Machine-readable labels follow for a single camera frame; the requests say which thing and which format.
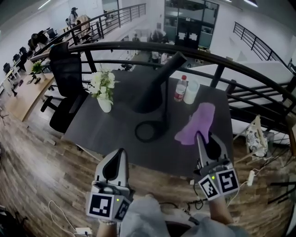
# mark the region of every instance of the desk lamp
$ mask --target desk lamp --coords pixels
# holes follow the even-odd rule
[[[165,89],[165,108],[159,121],[143,121],[135,127],[136,138],[143,142],[149,143],[157,140],[165,134],[168,129],[167,121],[167,100],[168,100],[168,80],[169,77],[185,62],[186,57],[177,52],[154,76],[152,82],[141,91],[141,97],[133,101],[131,108],[137,113],[150,113],[158,109],[162,104],[161,85],[166,82]],[[142,138],[139,134],[139,129],[143,126],[150,126],[153,129],[153,134],[150,138]]]

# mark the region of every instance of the lamp base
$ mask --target lamp base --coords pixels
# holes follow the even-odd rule
[[[140,136],[140,129],[144,126],[148,126],[152,128],[152,136],[149,138],[143,138]],[[143,143],[150,143],[153,142],[160,137],[162,137],[166,131],[168,130],[168,122],[167,122],[167,117],[163,116],[161,121],[143,121],[139,123],[135,127],[135,136],[136,138]]]

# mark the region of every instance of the chair seat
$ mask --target chair seat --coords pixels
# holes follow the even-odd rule
[[[70,110],[76,101],[77,97],[67,97],[64,98],[55,113],[53,114],[49,125],[56,131],[65,133],[70,126],[73,118],[75,117],[77,111],[85,101],[86,97],[88,96],[87,92],[82,93],[82,100],[80,101],[79,105],[77,106],[76,110],[70,113]]]

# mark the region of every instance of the potted plant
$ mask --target potted plant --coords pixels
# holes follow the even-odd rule
[[[45,80],[46,78],[44,73],[42,72],[42,69],[43,69],[43,66],[41,65],[41,62],[36,62],[32,67],[32,72],[34,74],[38,74],[41,79]]]
[[[89,91],[92,97],[98,100],[101,109],[108,113],[113,105],[113,92],[115,86],[115,76],[109,70],[101,69],[99,72],[85,75],[84,79],[90,80]]]

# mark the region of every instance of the person's arm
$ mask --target person's arm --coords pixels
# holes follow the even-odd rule
[[[233,223],[233,219],[227,208],[224,197],[219,197],[209,201],[211,219],[218,221],[222,224],[228,225]]]
[[[117,224],[107,225],[100,221],[97,237],[117,237]]]

